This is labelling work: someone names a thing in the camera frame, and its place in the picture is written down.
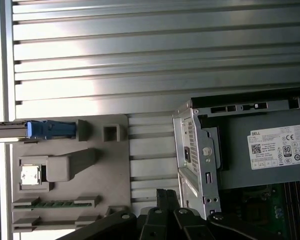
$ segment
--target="qr code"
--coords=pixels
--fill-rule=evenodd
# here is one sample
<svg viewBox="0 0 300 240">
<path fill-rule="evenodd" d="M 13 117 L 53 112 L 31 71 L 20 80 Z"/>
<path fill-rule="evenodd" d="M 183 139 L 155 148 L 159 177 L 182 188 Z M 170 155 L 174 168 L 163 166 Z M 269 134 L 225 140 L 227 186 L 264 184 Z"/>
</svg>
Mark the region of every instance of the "qr code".
<svg viewBox="0 0 300 240">
<path fill-rule="evenodd" d="M 251 145 L 252 154 L 260 154 L 261 153 L 261 145 L 260 144 L 254 144 Z"/>
</svg>

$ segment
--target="ventilation holes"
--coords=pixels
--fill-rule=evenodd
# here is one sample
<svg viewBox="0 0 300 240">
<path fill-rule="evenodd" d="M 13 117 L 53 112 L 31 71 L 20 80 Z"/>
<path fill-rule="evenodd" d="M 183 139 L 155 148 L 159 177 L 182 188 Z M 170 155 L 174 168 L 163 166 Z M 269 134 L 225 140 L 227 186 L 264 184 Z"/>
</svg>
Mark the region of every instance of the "ventilation holes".
<svg viewBox="0 0 300 240">
<path fill-rule="evenodd" d="M 188 122 L 188 134 L 189 134 L 189 140 L 190 140 L 190 158 L 192 162 L 193 170 L 198 173 L 198 154 L 197 154 L 197 147 L 195 143 L 195 134 L 194 134 L 194 128 L 193 123 Z"/>
</svg>

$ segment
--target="power supply label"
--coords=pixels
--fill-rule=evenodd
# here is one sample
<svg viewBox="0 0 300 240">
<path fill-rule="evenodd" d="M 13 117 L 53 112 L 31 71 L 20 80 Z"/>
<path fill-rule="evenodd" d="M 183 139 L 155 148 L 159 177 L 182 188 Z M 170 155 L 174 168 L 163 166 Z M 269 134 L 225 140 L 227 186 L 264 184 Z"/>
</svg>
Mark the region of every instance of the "power supply label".
<svg viewBox="0 0 300 240">
<path fill-rule="evenodd" d="M 253 130 L 247 139 L 253 170 L 300 164 L 300 125 Z"/>
</svg>

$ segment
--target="rectangular opening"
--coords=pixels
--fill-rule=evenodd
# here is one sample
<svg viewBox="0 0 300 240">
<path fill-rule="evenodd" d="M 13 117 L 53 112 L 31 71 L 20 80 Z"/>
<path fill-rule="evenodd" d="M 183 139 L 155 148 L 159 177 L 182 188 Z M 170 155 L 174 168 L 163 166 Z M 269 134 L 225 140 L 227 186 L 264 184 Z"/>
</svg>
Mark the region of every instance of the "rectangular opening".
<svg viewBox="0 0 300 240">
<path fill-rule="evenodd" d="M 205 182 L 207 184 L 212 184 L 211 172 L 206 172 L 205 173 Z"/>
<path fill-rule="evenodd" d="M 267 109 L 268 105 L 266 102 L 260 102 L 254 104 L 254 109 Z"/>
<path fill-rule="evenodd" d="M 260 109 L 267 109 L 267 108 L 268 108 L 268 104 L 266 102 L 246 104 L 246 105 L 242 105 L 242 107 L 241 107 L 241 109 L 243 111 L 247 111 L 247 110 L 250 110 L 250 109 L 260 110 Z"/>
<path fill-rule="evenodd" d="M 112 142 L 117 141 L 117 127 L 116 126 L 105 126 L 104 131 L 104 141 Z"/>
<path fill-rule="evenodd" d="M 211 108 L 212 114 L 224 113 L 226 111 L 227 111 L 227 107 L 225 107 L 225 106 L 216 106 L 216 107 Z"/>
<path fill-rule="evenodd" d="M 188 147 L 184 147 L 184 158 L 185 158 L 185 161 L 187 161 L 188 163 L 191 162 L 191 160 L 190 160 L 190 149 Z"/>
<path fill-rule="evenodd" d="M 235 111 L 237 111 L 236 105 L 227 106 L 226 109 L 227 109 L 228 112 L 235 112 Z"/>
<path fill-rule="evenodd" d="M 288 99 L 289 109 L 298 109 L 299 108 L 299 98 L 293 97 Z"/>
<path fill-rule="evenodd" d="M 237 111 L 236 105 L 211 107 L 212 114 L 234 112 L 234 111 Z"/>
<path fill-rule="evenodd" d="M 41 166 L 41 182 L 44 183 L 47 181 L 47 166 Z"/>
</svg>

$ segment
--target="small white component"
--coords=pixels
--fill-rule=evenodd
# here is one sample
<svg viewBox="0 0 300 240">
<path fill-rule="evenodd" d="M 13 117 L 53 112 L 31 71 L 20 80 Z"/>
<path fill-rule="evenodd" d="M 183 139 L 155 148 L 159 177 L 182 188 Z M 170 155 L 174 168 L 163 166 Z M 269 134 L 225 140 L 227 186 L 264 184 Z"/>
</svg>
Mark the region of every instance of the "small white component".
<svg viewBox="0 0 300 240">
<path fill-rule="evenodd" d="M 40 179 L 39 166 L 23 165 L 21 170 L 22 185 L 38 185 Z"/>
</svg>

